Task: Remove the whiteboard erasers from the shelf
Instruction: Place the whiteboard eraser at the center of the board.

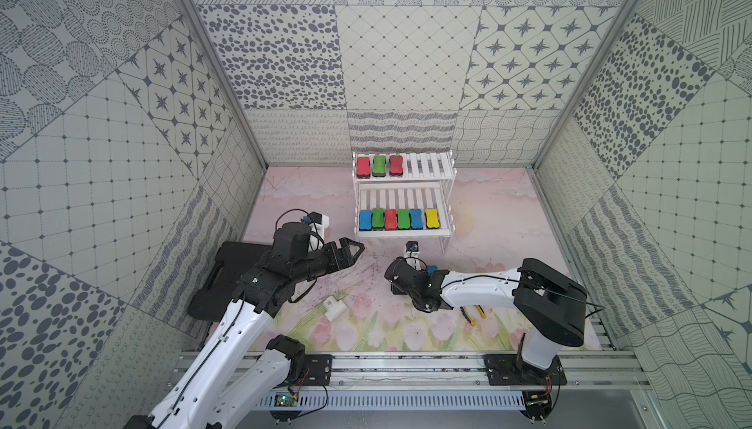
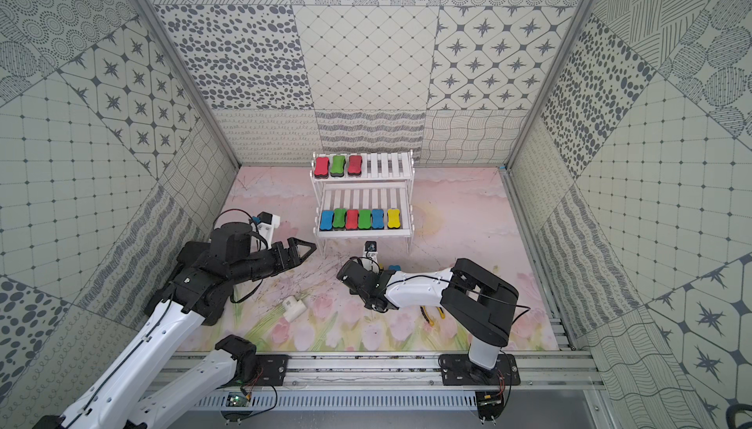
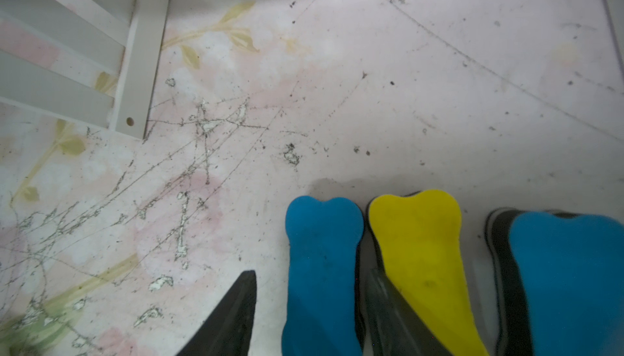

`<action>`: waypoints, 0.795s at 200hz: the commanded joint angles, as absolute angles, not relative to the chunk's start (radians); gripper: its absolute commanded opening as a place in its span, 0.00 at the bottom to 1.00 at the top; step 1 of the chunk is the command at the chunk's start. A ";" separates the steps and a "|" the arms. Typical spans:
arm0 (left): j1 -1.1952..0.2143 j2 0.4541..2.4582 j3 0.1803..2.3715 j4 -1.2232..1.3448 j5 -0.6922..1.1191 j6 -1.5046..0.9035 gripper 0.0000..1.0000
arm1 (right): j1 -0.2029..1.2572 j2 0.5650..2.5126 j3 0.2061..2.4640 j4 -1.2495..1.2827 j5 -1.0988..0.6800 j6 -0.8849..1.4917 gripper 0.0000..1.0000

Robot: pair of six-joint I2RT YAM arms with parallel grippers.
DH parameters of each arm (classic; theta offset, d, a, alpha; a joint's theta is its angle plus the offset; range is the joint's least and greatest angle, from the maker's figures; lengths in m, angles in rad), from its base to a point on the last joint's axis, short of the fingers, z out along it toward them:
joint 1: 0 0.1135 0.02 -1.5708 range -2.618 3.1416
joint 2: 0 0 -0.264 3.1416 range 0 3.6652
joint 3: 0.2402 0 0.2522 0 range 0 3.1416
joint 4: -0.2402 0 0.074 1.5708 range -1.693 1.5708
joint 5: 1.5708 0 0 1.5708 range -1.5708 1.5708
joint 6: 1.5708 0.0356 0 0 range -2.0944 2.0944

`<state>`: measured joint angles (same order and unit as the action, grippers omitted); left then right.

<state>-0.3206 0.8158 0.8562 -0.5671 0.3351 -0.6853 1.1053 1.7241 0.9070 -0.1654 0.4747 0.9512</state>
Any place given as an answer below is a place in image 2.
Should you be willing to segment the green eraser top shelf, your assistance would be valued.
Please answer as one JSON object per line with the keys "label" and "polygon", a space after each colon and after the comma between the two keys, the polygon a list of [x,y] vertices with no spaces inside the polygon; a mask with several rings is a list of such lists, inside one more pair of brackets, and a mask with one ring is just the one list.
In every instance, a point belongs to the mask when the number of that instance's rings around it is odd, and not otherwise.
{"label": "green eraser top shelf", "polygon": [[329,167],[329,176],[332,178],[343,178],[347,164],[345,155],[334,155]]}

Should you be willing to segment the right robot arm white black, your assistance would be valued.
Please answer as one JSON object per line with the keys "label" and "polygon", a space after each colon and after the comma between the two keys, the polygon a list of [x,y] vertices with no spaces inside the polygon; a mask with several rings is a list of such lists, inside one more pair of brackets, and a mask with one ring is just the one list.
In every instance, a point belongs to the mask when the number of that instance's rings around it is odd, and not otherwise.
{"label": "right robot arm white black", "polygon": [[495,368],[515,319],[529,309],[519,303],[514,286],[466,258],[451,268],[421,274],[374,272],[365,267],[364,260],[350,259],[337,278],[367,309],[378,313],[408,307],[443,309],[472,336],[469,362],[484,370]]}

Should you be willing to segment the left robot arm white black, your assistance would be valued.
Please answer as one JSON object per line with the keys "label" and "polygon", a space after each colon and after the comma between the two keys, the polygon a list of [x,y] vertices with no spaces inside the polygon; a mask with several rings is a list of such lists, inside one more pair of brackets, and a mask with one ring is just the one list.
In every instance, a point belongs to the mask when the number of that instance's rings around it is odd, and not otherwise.
{"label": "left robot arm white black", "polygon": [[256,346],[228,335],[197,366],[144,395],[187,337],[219,321],[236,285],[293,270],[315,252],[315,244],[299,238],[273,241],[278,224],[278,217],[261,213],[214,229],[207,242],[187,242],[170,279],[150,301],[151,317],[125,350],[61,415],[44,415],[36,427],[167,427],[219,387],[260,382],[264,368]]}

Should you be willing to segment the red eraser top shelf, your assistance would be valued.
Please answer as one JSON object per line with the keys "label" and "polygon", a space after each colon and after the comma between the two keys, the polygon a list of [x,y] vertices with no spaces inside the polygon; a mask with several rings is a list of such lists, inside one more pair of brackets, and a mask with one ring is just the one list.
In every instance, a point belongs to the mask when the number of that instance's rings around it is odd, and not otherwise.
{"label": "red eraser top shelf", "polygon": [[362,155],[349,156],[347,174],[349,177],[360,177],[362,175]]}
{"label": "red eraser top shelf", "polygon": [[326,156],[316,157],[315,164],[313,164],[313,177],[316,180],[323,180],[329,178],[330,174],[330,159]]}

